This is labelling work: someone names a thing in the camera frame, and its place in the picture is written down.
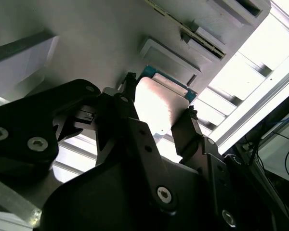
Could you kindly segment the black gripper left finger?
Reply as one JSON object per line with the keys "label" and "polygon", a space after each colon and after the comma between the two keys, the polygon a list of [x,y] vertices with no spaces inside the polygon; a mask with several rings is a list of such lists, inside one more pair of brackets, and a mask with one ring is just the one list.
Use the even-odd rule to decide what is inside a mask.
{"label": "black gripper left finger", "polygon": [[134,73],[112,96],[77,79],[0,106],[0,175],[41,179],[58,156],[59,142],[89,129],[97,136],[96,166],[123,162],[141,180],[150,204],[174,215],[177,196],[149,127],[136,113],[135,90]]}

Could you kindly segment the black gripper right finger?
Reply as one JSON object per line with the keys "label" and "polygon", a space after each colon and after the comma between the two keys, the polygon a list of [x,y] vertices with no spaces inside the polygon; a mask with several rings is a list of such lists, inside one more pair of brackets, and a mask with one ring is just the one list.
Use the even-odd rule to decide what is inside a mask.
{"label": "black gripper right finger", "polygon": [[180,163],[206,184],[212,231],[289,231],[289,212],[264,173],[235,154],[220,155],[202,134],[197,111],[189,106],[171,127]]}

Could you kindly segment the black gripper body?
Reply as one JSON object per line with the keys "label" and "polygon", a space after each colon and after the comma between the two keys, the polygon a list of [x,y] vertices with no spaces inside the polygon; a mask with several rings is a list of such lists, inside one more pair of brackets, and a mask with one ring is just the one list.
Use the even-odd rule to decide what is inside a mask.
{"label": "black gripper body", "polygon": [[176,213],[153,207],[141,180],[123,162],[100,164],[56,189],[45,203],[41,231],[212,231],[214,212],[202,177],[166,158],[178,198]]}

